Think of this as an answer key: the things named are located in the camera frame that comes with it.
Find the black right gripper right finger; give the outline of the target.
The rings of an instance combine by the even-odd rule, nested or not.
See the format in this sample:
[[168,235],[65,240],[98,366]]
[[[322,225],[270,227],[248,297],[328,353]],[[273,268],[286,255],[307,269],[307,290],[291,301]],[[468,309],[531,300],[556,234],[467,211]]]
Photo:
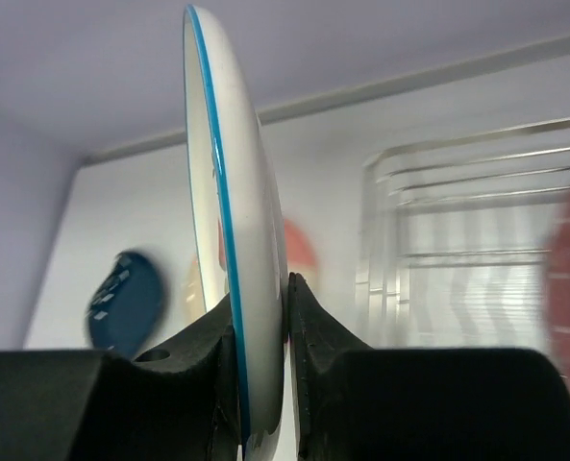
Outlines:
[[570,394],[541,353],[374,349],[288,286],[301,460],[570,460]]

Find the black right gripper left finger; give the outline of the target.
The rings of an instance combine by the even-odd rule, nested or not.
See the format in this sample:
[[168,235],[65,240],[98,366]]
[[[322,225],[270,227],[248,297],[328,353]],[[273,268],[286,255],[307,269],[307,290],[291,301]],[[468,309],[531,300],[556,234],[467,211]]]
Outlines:
[[0,460],[234,460],[230,302],[135,360],[0,352]]

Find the dark blue leaf-shaped plate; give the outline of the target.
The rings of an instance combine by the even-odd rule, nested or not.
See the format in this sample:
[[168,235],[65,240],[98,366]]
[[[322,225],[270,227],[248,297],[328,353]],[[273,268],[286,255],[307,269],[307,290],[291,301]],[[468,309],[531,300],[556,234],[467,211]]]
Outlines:
[[118,254],[87,305],[87,337],[97,350],[135,358],[164,312],[166,290],[156,264],[144,253]]

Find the cream pink branch plate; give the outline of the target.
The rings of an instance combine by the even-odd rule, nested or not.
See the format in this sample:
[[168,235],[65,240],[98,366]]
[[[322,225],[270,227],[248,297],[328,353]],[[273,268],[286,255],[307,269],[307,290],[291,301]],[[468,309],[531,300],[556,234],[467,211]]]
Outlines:
[[[301,274],[314,292],[319,286],[319,265],[316,251],[306,234],[290,219],[284,218],[288,272]],[[203,290],[197,257],[192,259],[187,271],[183,312],[193,323],[205,312]]]

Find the white watermelon pattern plate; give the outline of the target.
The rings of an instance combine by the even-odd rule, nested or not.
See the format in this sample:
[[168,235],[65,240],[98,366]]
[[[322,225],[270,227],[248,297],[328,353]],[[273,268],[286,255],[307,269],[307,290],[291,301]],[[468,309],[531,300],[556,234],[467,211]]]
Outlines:
[[287,266],[278,186],[247,84],[221,22],[187,6],[183,26],[188,174],[206,308],[228,296],[241,445],[278,446],[285,384]]

